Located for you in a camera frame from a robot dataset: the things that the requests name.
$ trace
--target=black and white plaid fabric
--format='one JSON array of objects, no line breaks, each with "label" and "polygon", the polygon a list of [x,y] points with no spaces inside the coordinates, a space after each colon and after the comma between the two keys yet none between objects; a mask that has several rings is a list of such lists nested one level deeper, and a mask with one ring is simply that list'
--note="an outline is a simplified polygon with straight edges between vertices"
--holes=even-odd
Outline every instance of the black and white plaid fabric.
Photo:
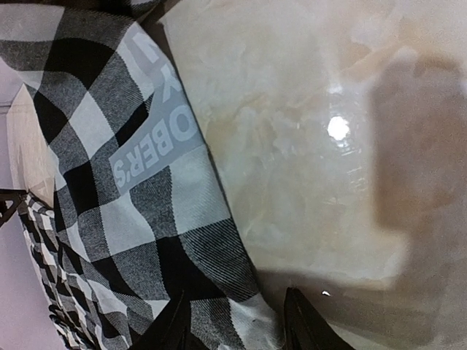
[{"label": "black and white plaid fabric", "polygon": [[184,290],[210,349],[277,349],[180,81],[130,17],[154,4],[97,5],[0,5],[0,55],[58,167],[53,213],[29,197],[22,218],[59,333],[127,349]]}]

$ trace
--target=checkered cloth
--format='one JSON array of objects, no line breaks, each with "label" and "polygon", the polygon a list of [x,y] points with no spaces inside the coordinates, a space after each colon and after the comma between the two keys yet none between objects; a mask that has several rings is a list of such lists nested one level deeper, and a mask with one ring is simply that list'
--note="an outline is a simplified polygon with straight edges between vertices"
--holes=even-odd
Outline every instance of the checkered cloth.
[{"label": "checkered cloth", "polygon": [[276,349],[180,81],[130,17],[152,5],[0,5],[58,168],[53,213],[31,196],[22,213],[53,320],[71,349],[127,349],[183,290],[209,349]]}]

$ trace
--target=beige marble floor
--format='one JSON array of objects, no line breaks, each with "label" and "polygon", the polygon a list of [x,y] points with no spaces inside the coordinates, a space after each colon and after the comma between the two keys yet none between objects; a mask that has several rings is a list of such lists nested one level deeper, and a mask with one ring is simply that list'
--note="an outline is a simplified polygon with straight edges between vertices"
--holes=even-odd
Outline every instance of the beige marble floor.
[{"label": "beige marble floor", "polygon": [[465,349],[467,3],[173,5],[161,22],[272,303],[299,286],[359,349]]}]

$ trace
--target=gray printed logo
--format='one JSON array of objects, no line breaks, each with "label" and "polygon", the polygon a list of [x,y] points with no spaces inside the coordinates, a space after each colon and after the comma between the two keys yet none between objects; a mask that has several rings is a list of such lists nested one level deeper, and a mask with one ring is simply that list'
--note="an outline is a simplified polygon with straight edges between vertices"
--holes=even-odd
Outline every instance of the gray printed logo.
[{"label": "gray printed logo", "polygon": [[128,31],[124,40],[139,68],[150,72],[155,92],[147,120],[109,159],[120,194],[204,144],[182,85],[166,56],[140,31]]}]

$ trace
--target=white wall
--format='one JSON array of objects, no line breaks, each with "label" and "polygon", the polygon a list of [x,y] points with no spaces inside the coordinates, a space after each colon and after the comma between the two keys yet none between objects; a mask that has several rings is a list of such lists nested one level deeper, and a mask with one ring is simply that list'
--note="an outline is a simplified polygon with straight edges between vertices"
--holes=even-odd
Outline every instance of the white wall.
[{"label": "white wall", "polygon": [[[0,188],[12,188],[6,108],[18,84],[0,61]],[[0,228],[0,347],[4,350],[64,349],[50,321],[19,218]]]}]

